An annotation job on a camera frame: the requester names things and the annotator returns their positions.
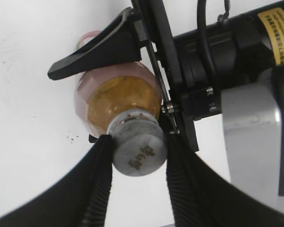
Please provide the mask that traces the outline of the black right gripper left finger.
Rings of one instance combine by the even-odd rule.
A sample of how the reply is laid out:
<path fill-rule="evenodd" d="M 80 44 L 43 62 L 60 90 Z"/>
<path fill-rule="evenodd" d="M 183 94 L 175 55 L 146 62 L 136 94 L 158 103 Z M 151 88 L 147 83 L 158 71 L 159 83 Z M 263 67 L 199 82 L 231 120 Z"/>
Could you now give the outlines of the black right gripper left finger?
<path fill-rule="evenodd" d="M 112 185 L 111 136 L 48 190 L 0 218 L 0 227 L 103 227 Z"/>

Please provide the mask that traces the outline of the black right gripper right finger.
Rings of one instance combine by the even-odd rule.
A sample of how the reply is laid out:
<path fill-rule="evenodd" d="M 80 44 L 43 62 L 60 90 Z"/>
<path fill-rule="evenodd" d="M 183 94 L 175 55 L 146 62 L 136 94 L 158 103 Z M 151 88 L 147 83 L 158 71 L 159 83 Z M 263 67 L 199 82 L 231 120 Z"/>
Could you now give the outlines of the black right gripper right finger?
<path fill-rule="evenodd" d="M 214 172 L 181 135 L 166 136 L 167 183 L 177 227 L 284 227 L 284 214 Z"/>

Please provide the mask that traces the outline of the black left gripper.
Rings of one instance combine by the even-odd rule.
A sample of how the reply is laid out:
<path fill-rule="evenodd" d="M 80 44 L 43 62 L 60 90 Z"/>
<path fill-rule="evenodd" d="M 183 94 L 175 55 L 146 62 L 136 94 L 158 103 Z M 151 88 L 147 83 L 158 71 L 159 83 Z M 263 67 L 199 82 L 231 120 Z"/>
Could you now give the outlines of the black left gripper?
<path fill-rule="evenodd" d="M 140 40 L 135 22 L 141 17 L 146 34 L 153 47 L 148 48 L 153 69 L 157 70 L 160 62 L 165 70 L 170 86 L 171 101 L 164 106 L 173 105 L 173 110 L 166 110 L 175 130 L 188 143 L 193 151 L 199 151 L 194 120 L 210 116 L 210 109 L 218 111 L 218 90 L 216 68 L 206 33 L 206 1 L 197 2 L 197 50 L 205 70 L 204 78 L 209 83 L 189 86 L 185 79 L 188 74 L 180 66 L 179 54 L 170 30 L 167 14 L 160 0 L 133 0 L 133 8 L 126 8 L 95 38 L 76 50 L 71 55 L 55 62 L 48 70 L 51 80 L 61 80 L 80 72 L 106 66 L 140 61 Z"/>

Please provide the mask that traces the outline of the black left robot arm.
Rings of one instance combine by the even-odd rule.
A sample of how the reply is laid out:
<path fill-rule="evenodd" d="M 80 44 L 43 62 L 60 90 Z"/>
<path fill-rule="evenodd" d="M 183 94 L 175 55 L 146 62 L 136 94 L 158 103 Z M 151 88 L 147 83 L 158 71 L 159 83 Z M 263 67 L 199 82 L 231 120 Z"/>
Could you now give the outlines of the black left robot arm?
<path fill-rule="evenodd" d="M 194 121 L 220 114 L 221 92 L 255 83 L 260 73 L 284 72 L 284 0 L 229 17 L 230 3 L 207 25 L 206 2 L 197 3 L 197 29 L 173 36 L 160 0 L 134 0 L 95 39 L 55 62 L 52 80 L 100 67 L 141 60 L 146 47 L 154 73 L 165 70 L 176 131 L 194 151 Z"/>

